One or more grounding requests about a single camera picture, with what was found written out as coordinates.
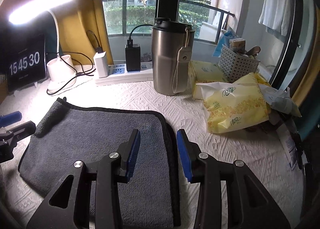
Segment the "white power strip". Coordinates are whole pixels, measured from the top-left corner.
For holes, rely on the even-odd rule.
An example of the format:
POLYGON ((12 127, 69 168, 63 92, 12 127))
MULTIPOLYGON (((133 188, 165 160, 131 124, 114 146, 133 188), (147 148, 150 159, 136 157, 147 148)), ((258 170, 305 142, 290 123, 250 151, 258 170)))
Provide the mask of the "white power strip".
POLYGON ((139 71, 127 72, 126 64, 108 66, 108 76, 94 76, 97 85, 146 82, 153 80, 152 62, 141 62, 139 71))

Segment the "white hanging shirt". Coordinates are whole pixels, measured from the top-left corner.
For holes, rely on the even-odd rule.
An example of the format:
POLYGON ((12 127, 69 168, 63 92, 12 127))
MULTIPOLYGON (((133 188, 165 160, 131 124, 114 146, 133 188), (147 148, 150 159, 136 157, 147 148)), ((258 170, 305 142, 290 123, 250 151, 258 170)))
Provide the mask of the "white hanging shirt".
POLYGON ((291 0, 264 0, 258 23, 287 35, 290 21, 291 0))

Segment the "stainless steel tumbler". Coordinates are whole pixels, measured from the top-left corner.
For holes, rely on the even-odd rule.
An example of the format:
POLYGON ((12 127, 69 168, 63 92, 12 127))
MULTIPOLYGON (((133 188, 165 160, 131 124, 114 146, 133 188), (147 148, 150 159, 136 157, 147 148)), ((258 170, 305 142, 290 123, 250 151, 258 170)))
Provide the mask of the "stainless steel tumbler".
POLYGON ((195 30, 189 24, 156 18, 151 31, 153 86, 163 95, 184 92, 195 30))

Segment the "blue plastic bag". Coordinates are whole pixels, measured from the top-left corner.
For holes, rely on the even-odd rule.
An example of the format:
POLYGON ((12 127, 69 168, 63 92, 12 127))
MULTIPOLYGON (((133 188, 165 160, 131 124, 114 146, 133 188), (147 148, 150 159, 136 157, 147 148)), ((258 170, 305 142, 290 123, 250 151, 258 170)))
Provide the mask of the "blue plastic bag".
POLYGON ((235 31, 231 27, 229 27, 228 30, 219 39, 218 44, 213 52, 213 56, 220 57, 222 47, 223 46, 229 47, 229 41, 231 39, 236 39, 236 38, 239 38, 239 36, 235 33, 235 31))

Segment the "black power bank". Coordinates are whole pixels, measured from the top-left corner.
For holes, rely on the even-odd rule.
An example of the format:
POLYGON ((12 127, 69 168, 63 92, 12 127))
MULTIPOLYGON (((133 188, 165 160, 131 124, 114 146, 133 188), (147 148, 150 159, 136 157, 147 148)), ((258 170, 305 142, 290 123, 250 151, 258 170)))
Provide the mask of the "black power bank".
POLYGON ((131 38, 125 45, 125 59, 127 72, 140 71, 140 45, 134 44, 131 38))

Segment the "tablet showing clock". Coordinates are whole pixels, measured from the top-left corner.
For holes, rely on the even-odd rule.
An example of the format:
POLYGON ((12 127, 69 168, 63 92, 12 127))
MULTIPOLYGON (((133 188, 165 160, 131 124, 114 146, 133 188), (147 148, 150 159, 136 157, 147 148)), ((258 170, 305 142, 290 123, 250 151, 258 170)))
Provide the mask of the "tablet showing clock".
POLYGON ((47 78, 45 36, 30 38, 21 50, 11 54, 6 66, 9 93, 47 78))

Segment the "white perforated basket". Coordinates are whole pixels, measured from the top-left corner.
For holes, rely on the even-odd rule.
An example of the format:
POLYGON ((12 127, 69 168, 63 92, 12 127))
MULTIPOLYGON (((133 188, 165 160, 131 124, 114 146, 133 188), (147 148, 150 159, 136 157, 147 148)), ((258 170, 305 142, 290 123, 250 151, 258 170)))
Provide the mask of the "white perforated basket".
POLYGON ((256 72, 259 63, 258 60, 234 53, 223 45, 218 66, 228 81, 233 83, 251 72, 256 72))

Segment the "white tube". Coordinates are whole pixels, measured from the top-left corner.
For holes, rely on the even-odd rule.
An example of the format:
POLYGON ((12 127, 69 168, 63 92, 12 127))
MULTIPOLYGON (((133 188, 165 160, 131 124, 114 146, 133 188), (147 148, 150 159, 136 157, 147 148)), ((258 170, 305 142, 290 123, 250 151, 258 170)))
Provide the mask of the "white tube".
POLYGON ((277 129, 277 134, 285 151, 290 168, 294 170, 295 167, 298 166, 298 168, 302 170, 302 151, 299 149, 299 144, 301 143, 300 135, 297 132, 289 131, 284 126, 280 126, 277 129))

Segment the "white desk lamp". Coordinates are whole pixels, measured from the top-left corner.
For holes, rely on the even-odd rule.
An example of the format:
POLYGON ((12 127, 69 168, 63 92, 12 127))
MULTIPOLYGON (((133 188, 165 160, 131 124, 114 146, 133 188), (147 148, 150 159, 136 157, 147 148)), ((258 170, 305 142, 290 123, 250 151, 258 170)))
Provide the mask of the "white desk lamp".
POLYGON ((31 0, 16 8, 9 15, 10 42, 5 52, 6 66, 11 54, 21 50, 27 41, 39 34, 45 36, 47 78, 50 79, 49 92, 60 86, 68 87, 76 73, 70 55, 60 51, 60 36, 57 18, 53 9, 72 0, 31 0))

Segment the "yellow curtain left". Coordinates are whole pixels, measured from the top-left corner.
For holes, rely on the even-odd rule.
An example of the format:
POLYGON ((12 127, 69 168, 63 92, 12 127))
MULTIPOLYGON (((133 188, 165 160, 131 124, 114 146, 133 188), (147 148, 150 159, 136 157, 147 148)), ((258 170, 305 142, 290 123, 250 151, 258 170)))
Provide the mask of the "yellow curtain left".
POLYGON ((74 52, 72 57, 82 64, 95 55, 95 46, 100 44, 106 52, 107 63, 113 64, 113 57, 107 35, 102 0, 72 0, 56 7, 53 12, 59 26, 60 46, 64 53, 74 52))

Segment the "purple and grey towel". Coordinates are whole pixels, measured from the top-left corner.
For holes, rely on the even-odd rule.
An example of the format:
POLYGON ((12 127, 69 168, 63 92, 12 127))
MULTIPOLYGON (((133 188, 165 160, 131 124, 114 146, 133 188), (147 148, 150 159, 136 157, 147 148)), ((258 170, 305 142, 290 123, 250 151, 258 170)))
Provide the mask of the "purple and grey towel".
POLYGON ((95 162, 140 132, 133 177, 118 186, 123 224, 174 228, 181 224, 178 152, 174 131, 156 111, 83 108, 58 98, 39 122, 18 171, 47 195, 71 165, 95 162))

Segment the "white charger plug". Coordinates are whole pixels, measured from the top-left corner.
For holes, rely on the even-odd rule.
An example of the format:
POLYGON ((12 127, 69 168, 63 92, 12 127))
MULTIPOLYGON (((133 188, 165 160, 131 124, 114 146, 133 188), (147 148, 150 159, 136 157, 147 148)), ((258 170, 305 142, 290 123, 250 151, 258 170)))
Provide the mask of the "white charger plug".
POLYGON ((97 52, 94 57, 94 64, 99 78, 108 76, 108 63, 106 52, 97 52))

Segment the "yellow tissue pack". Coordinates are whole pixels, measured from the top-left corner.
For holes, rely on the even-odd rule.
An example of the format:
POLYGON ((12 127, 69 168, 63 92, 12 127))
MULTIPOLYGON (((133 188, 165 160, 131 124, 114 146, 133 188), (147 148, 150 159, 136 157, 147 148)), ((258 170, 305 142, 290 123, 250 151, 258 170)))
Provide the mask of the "yellow tissue pack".
POLYGON ((254 73, 234 83, 199 83, 206 128, 222 134, 269 120, 269 110, 254 73))

